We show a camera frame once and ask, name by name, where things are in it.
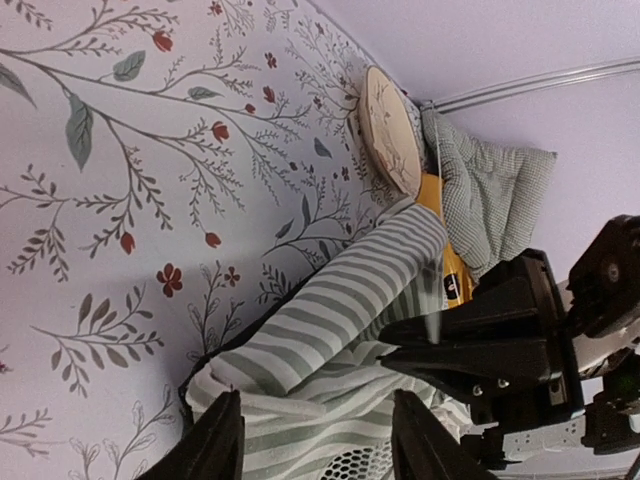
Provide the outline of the green striped pet tent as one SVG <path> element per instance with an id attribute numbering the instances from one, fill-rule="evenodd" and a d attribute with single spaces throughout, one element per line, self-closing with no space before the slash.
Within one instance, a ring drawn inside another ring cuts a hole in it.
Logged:
<path id="1" fill-rule="evenodd" d="M 243 345 L 197 367 L 186 402 L 196 419 L 240 393 L 247 479 L 389 479 L 393 394 L 415 393 L 459 437 L 467 407 L 380 364 L 393 322 L 445 305 L 444 226 L 411 201 L 330 260 Z"/>

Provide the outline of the green checked cushion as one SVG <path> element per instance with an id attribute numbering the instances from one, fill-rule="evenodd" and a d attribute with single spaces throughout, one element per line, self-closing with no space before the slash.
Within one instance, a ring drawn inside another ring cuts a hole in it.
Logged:
<path id="1" fill-rule="evenodd" d="M 482 140 L 428 107 L 421 122 L 440 160 L 450 243 L 478 282 L 529 247 L 557 154 Z"/>

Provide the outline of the yellow double pet bowl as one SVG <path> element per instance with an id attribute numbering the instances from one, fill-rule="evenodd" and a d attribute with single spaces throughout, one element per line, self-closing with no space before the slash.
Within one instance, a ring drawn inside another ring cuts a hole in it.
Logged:
<path id="1" fill-rule="evenodd" d="M 417 203 L 433 210 L 441 221 L 444 221 L 441 194 L 441 178 L 435 174 L 423 172 L 416 198 Z M 448 308 L 458 307 L 472 299 L 474 281 L 470 270 L 461 257 L 455 253 L 450 243 L 443 251 L 443 286 Z"/>

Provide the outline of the floral table mat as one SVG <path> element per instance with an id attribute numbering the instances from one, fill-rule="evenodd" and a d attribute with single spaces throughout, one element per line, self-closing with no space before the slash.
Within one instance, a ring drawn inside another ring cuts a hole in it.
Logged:
<path id="1" fill-rule="evenodd" d="M 194 363 L 390 201 L 307 1 L 1 5 L 1 475 L 133 479 Z"/>

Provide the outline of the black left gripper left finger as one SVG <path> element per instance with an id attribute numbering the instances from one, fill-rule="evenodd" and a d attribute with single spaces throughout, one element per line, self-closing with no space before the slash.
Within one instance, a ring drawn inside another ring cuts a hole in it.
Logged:
<path id="1" fill-rule="evenodd" d="M 189 433 L 139 479 L 240 480 L 244 434 L 240 392 L 223 392 Z"/>

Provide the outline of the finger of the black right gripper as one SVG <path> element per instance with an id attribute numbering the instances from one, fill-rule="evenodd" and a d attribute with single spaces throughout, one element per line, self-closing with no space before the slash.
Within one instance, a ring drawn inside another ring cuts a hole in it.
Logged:
<path id="1" fill-rule="evenodd" d="M 381 358 L 391 370 L 425 380 L 456 398 L 559 406 L 566 384 L 559 358 L 545 345 L 400 347 Z"/>
<path id="2" fill-rule="evenodd" d="M 554 322 L 552 304 L 524 305 L 468 302 L 451 310 L 392 322 L 378 339 L 384 343 L 414 347 L 456 341 L 498 341 L 543 337 Z"/>

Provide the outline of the round wooden floral plate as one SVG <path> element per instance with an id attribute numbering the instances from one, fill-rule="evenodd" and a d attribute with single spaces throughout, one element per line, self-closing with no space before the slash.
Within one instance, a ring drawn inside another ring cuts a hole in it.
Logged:
<path id="1" fill-rule="evenodd" d="M 421 155 L 403 98 L 386 73 L 370 65 L 358 117 L 365 147 L 382 177 L 399 193 L 415 199 L 421 188 Z"/>

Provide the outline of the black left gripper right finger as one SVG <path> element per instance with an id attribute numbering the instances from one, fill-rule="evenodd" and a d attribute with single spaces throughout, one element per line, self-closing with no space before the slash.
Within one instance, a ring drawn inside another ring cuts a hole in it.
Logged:
<path id="1" fill-rule="evenodd" d="M 412 391 L 394 391 L 392 458 L 394 476 L 399 480 L 496 479 Z"/>

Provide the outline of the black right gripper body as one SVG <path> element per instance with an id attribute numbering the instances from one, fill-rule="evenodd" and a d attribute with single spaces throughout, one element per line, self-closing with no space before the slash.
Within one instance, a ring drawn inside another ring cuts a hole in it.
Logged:
<path id="1" fill-rule="evenodd" d="M 554 441 L 578 436 L 595 454 L 639 444 L 639 220 L 610 220 L 558 286 L 546 255 L 527 250 L 481 280 L 477 303 L 556 307 L 543 337 L 465 341 L 465 345 L 545 345 L 562 363 L 566 402 L 559 406 L 466 398 L 485 427 L 466 448 L 485 467 L 502 470 L 534 446 L 534 434 L 563 425 Z"/>

